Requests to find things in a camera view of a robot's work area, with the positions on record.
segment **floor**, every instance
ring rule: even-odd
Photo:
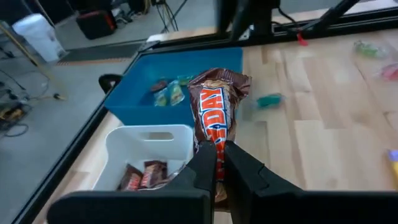
[[[172,10],[176,10],[182,1],[168,0]],[[286,12],[307,11],[330,7],[337,2],[340,0],[285,0],[282,1],[282,8]],[[134,27],[126,26],[112,36],[97,40],[86,40],[73,24],[65,25],[66,32],[57,32],[66,49],[144,39],[162,30],[162,23],[157,16],[157,11],[151,10],[149,15],[139,19],[140,22],[133,22]],[[176,20],[180,30],[214,26],[213,0],[188,0]],[[3,180],[0,185],[0,224],[9,223],[13,219],[104,97],[98,85],[98,77],[104,73],[122,73],[128,64],[129,62],[49,67],[66,86],[68,100],[44,100],[37,103],[22,121],[30,127],[26,134],[0,139],[0,179]],[[0,60],[0,69],[21,82],[33,96],[40,94],[44,88],[46,79],[39,73],[26,73],[34,68],[23,57]],[[16,88],[11,80],[3,76],[0,76],[0,81],[7,81],[7,84]],[[54,92],[51,84],[48,93]]]

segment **wooden table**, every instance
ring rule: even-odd
[[[243,73],[252,76],[252,87],[241,103],[237,144],[303,189],[394,190],[386,151],[398,149],[398,82],[384,81],[379,72],[398,60],[397,36],[398,30],[384,30],[309,40],[308,47],[289,42],[243,48]],[[359,39],[391,56],[356,55]],[[270,93],[285,96],[280,108],[251,106]],[[107,159],[105,136],[120,125],[106,115],[34,223],[44,222],[61,195],[92,189]],[[230,219],[228,213],[215,215],[215,223]]]

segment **white bin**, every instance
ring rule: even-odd
[[[55,36],[54,28],[41,14],[29,15],[12,25],[12,28],[23,36],[46,62],[58,60],[64,53]]]
[[[94,190],[116,190],[127,163],[143,172],[145,161],[166,161],[168,175],[188,164],[193,130],[182,124],[122,126],[107,135],[105,145],[108,160]]]

